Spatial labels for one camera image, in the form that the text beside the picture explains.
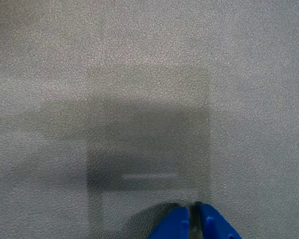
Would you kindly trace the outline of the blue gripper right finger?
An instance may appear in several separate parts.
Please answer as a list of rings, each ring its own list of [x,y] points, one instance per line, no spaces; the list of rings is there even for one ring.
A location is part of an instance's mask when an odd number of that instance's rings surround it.
[[[204,239],[242,239],[229,222],[210,204],[201,204],[200,223]]]

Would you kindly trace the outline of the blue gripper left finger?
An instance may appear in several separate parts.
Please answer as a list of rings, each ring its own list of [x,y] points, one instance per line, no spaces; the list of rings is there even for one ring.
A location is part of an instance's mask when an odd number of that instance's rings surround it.
[[[148,239],[187,239],[189,211],[187,207],[172,209],[153,229]]]

